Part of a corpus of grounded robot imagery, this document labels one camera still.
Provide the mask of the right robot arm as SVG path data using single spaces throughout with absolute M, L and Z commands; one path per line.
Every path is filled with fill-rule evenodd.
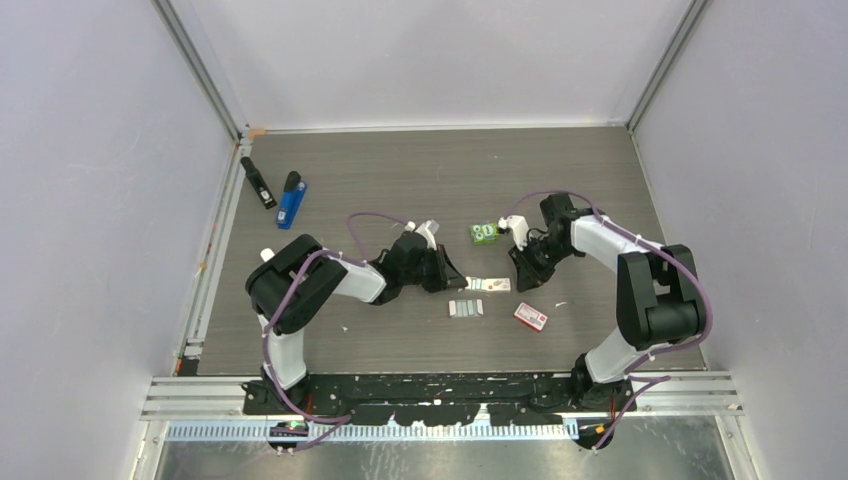
M 646 240 L 593 202 L 576 206 L 574 193 L 541 195 L 543 229 L 531 228 L 513 211 L 498 220 L 497 229 L 513 240 L 509 256 L 519 292 L 544 285 L 569 257 L 591 256 L 615 274 L 616 327 L 576 359 L 565 383 L 569 406 L 600 410 L 624 397 L 629 375 L 652 356 L 703 340 L 712 309 L 688 247 Z

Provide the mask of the white staple box sleeve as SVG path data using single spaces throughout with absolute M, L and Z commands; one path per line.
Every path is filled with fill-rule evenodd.
M 510 292 L 512 289 L 509 278 L 483 278 L 479 280 L 479 287 L 484 292 Z

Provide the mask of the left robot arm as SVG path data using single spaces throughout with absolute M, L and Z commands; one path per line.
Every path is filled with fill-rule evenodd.
M 332 296 L 380 306 L 406 286 L 440 293 L 467 286 L 445 247 L 430 233 L 406 231 L 373 260 L 355 261 L 308 234 L 278 252 L 266 249 L 245 289 L 261 327 L 263 382 L 280 412 L 298 412 L 307 398 L 305 328 Z

